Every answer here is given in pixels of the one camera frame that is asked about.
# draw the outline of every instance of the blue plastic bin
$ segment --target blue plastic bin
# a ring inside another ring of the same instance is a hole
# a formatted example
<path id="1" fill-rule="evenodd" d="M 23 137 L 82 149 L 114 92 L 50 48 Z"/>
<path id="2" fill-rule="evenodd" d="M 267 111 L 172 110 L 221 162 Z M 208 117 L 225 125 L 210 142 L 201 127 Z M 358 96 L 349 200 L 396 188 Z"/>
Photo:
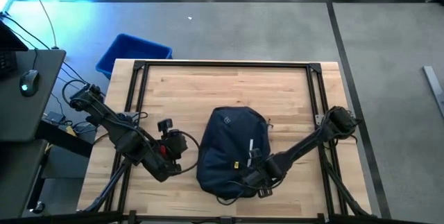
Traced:
<path id="1" fill-rule="evenodd" d="M 96 64 L 96 70 L 111 79 L 112 68 L 117 58 L 172 59 L 172 54 L 171 47 L 121 33 Z"/>

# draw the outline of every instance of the floor tile line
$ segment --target floor tile line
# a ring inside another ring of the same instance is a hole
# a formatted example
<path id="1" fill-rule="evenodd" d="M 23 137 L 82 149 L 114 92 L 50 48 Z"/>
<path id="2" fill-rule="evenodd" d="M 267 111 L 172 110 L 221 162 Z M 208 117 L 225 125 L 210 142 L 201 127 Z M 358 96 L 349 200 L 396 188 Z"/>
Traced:
<path id="1" fill-rule="evenodd" d="M 368 168 L 370 169 L 373 186 L 375 188 L 376 199 L 379 205 L 379 210 L 381 211 L 382 218 L 391 218 L 391 213 L 388 206 L 389 204 L 387 202 L 387 197 L 381 181 L 381 175 L 379 174 L 379 169 L 375 159 L 375 154 L 373 153 L 373 147 L 370 141 L 370 135 L 368 134 L 367 125 L 361 108 L 361 103 L 359 102 L 359 97 L 355 81 L 353 80 L 350 63 L 348 62 L 347 53 L 345 52 L 345 47 L 341 37 L 341 32 L 339 31 L 339 25 L 336 19 L 336 14 L 334 12 L 333 2 L 332 0 L 326 0 L 326 1 L 327 1 L 326 4 L 327 4 L 328 15 L 330 17 L 330 23 L 332 25 L 334 39 L 336 40 L 336 45 L 338 47 L 339 58 L 341 59 L 345 80 L 347 82 L 348 91 L 350 93 L 353 109 L 355 111 L 356 117 L 358 119 L 362 119 L 362 122 L 359 124 L 359 131 L 361 133 L 361 140 L 362 144 L 364 145 Z"/>
<path id="2" fill-rule="evenodd" d="M 325 3 L 325 0 L 42 0 L 45 2 L 90 3 Z"/>
<path id="3" fill-rule="evenodd" d="M 325 3 L 326 0 L 42 0 L 70 3 Z M 331 0 L 333 3 L 438 3 L 432 0 Z"/>

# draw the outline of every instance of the yellow tag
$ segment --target yellow tag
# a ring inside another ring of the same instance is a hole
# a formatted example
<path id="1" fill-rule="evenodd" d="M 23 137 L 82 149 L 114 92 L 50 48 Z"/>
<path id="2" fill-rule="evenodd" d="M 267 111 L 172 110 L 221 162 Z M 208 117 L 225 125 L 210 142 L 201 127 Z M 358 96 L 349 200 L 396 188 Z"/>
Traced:
<path id="1" fill-rule="evenodd" d="M 76 133 L 74 132 L 74 130 L 72 129 L 71 126 L 67 126 L 67 132 L 68 132 L 68 134 L 71 134 L 71 135 L 77 137 Z"/>

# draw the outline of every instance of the computer monitor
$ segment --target computer monitor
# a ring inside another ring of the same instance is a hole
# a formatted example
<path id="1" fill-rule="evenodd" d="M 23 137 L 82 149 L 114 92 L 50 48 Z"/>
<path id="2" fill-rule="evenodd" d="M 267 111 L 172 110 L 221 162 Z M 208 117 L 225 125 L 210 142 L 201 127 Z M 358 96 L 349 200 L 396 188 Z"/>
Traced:
<path id="1" fill-rule="evenodd" d="M 27 51 L 28 47 L 0 20 L 0 51 Z"/>

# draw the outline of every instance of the computer mouse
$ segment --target computer mouse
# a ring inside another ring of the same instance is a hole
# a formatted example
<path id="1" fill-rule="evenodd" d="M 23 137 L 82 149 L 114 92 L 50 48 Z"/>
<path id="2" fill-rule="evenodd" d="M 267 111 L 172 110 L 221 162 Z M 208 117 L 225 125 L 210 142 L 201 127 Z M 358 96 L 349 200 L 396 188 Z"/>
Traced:
<path id="1" fill-rule="evenodd" d="M 22 96 L 34 96 L 39 90 L 40 75 L 38 70 L 31 69 L 20 77 L 20 92 Z"/>

